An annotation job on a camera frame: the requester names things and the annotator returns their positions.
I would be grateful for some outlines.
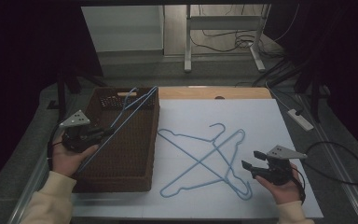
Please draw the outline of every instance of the black curtain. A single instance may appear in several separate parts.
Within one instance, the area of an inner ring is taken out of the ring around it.
[[[351,2],[321,57],[328,103],[358,140],[358,1]]]
[[[0,1],[0,170],[67,66],[103,75],[79,6]]]

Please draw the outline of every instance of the power strip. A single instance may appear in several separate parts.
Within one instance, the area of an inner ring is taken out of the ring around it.
[[[305,131],[310,131],[313,129],[313,126],[306,120],[302,115],[296,115],[296,111],[291,109],[287,111],[287,114],[292,117]]]

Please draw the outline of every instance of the person's right hand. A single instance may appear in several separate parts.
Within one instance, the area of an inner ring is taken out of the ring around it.
[[[293,176],[295,179],[299,181],[298,179],[298,172],[293,169]],[[271,192],[272,196],[275,199],[276,204],[282,204],[282,203],[291,203],[295,201],[300,201],[300,193],[298,192],[297,185],[293,181],[289,181],[284,185],[276,186],[272,183],[269,183],[265,178],[257,175],[255,179],[266,189]]]

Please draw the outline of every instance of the white wall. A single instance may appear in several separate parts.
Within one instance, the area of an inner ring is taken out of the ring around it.
[[[82,10],[97,52],[163,49],[162,6]]]

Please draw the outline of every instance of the hand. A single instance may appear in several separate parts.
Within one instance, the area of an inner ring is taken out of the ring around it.
[[[297,167],[294,164],[291,163],[291,165],[294,169],[297,169]],[[298,172],[296,170],[293,170],[293,176],[299,182]],[[271,192],[272,196],[275,199],[276,204],[300,201],[300,193],[298,192],[298,188],[297,188],[296,184],[293,183],[293,181],[289,181],[286,184],[281,185],[281,186],[276,186],[276,185],[273,185],[272,183],[269,183],[265,178],[263,178],[259,175],[257,175],[255,177],[255,179],[262,186],[264,186],[266,189],[268,189],[269,192]]]
[[[52,171],[66,176],[73,175],[81,162],[88,156],[92,155],[98,146],[92,146],[84,150],[82,153],[75,153],[67,150],[62,144],[62,135],[58,137],[53,143],[53,168]]]

